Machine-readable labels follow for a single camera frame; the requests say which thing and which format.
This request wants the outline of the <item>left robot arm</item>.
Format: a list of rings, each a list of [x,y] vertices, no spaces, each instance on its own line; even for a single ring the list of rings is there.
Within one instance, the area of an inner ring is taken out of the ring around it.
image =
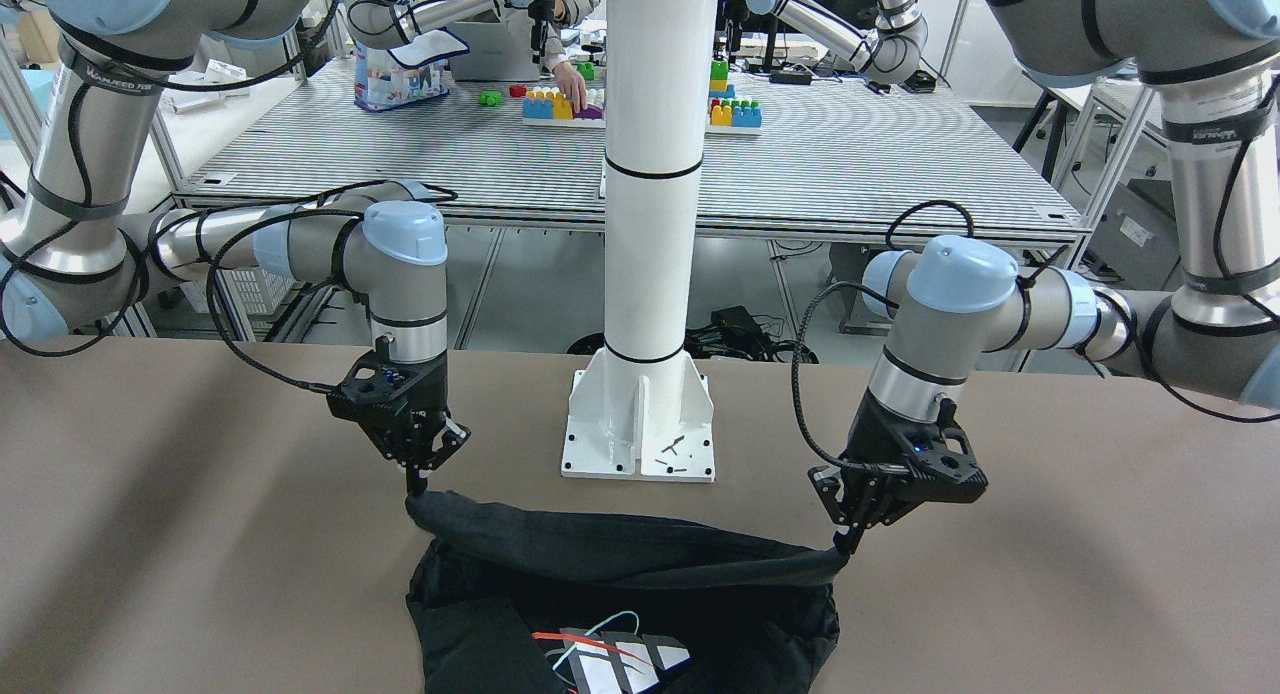
[[[1115,289],[1078,273],[1117,166],[1061,268],[1021,268],[973,234],[874,257],[861,292],[892,327],[844,452],[809,472],[841,556],[919,504],[986,492],[956,420],[983,353],[1070,350],[1179,401],[1215,394],[1277,419],[1277,0],[984,1],[1042,87],[1133,67],[1160,102],[1181,284]]]

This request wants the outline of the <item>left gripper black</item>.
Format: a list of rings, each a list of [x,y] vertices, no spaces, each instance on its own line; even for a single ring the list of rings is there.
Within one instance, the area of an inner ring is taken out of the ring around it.
[[[851,558],[867,529],[888,526],[924,503],[970,504],[989,480],[943,397],[937,419],[919,423],[863,397],[845,451],[808,471],[832,524],[835,549]]]

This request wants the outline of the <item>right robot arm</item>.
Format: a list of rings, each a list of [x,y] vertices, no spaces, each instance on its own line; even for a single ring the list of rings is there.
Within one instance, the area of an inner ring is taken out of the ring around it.
[[[339,184],[306,196],[175,197],[143,219],[127,210],[163,96],[204,38],[259,44],[292,35],[312,0],[32,0],[58,26],[52,102],[15,207],[3,210],[3,338],[54,357],[49,341],[99,325],[99,338],[150,296],[202,280],[232,353],[219,273],[260,268],[348,289],[367,306],[372,348],[335,384],[252,366],[323,394],[407,492],[468,439],[448,406],[445,224],[454,192],[413,179]],[[3,0],[20,6],[20,0]],[[326,20],[366,20],[398,0],[329,0]]]

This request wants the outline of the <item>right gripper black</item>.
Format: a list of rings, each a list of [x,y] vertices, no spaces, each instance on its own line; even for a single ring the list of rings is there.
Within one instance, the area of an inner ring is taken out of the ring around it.
[[[355,423],[384,460],[404,467],[406,496],[429,489],[429,469],[461,449],[471,430],[448,406],[448,356],[426,362],[392,362],[362,355],[326,393],[330,414]]]

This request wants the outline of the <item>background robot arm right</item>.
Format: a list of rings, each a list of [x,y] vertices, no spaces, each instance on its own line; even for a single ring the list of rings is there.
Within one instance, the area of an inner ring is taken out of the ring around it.
[[[815,0],[726,0],[724,20],[739,27],[742,12],[785,20],[869,82],[897,85],[919,67],[925,20],[916,0],[877,0],[876,9],[865,28]],[[856,289],[886,307],[892,327],[841,455],[812,435],[792,362],[797,426],[820,458],[809,478],[837,528],[840,554],[851,556],[868,530],[920,504],[970,504],[986,493],[956,408],[1014,279],[1001,248],[969,236],[936,237],[919,255],[887,248],[874,257]]]

